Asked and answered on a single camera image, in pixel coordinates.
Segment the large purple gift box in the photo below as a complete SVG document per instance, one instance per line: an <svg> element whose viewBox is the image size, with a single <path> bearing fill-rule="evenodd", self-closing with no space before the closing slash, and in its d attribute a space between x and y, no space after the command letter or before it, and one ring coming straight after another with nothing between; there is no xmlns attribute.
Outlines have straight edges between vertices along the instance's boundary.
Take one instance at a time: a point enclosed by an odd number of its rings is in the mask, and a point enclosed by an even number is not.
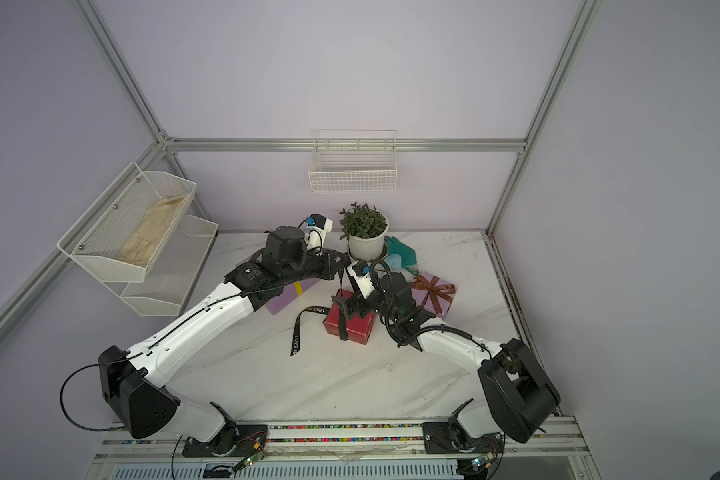
<svg viewBox="0 0 720 480"><path fill-rule="evenodd" d="M226 280L251 301L255 311L266 308L272 315L277 314L299 297L294 288L295 282L301 282L303 293L320 282L319 278L311 277L284 283L261 267L259 261L260 258L251 257L239 263L226 276Z"/></svg>

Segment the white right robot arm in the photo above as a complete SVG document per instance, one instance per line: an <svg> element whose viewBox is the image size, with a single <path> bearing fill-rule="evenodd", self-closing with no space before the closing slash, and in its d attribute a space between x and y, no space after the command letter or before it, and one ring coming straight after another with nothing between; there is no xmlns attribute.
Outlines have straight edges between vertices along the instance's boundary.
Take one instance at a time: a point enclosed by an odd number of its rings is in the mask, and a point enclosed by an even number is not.
<svg viewBox="0 0 720 480"><path fill-rule="evenodd" d="M560 395L521 340L489 341L449 325L416 304L403 274L382 261L357 261L340 274L353 293L335 297L340 336L351 314L376 313L397 347L437 355L476 376L484 399L469 399L444 421L423 425L429 453L503 452L507 440L528 442L560 404Z"/></svg>

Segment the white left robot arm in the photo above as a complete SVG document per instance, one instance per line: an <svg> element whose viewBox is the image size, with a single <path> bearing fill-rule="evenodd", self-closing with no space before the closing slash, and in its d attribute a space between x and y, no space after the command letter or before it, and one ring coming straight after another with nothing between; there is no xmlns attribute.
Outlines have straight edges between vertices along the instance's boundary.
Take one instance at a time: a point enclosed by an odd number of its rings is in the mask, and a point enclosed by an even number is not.
<svg viewBox="0 0 720 480"><path fill-rule="evenodd" d="M330 219L312 214L297 227L270 231L262 249L168 326L128 349L103 351L94 366L121 429L137 440L170 432L195 440L213 456L231 454L241 440L237 422L218 403L183 397L168 384L199 350L286 286L342 275L351 260L325 247L332 226Z"/></svg>

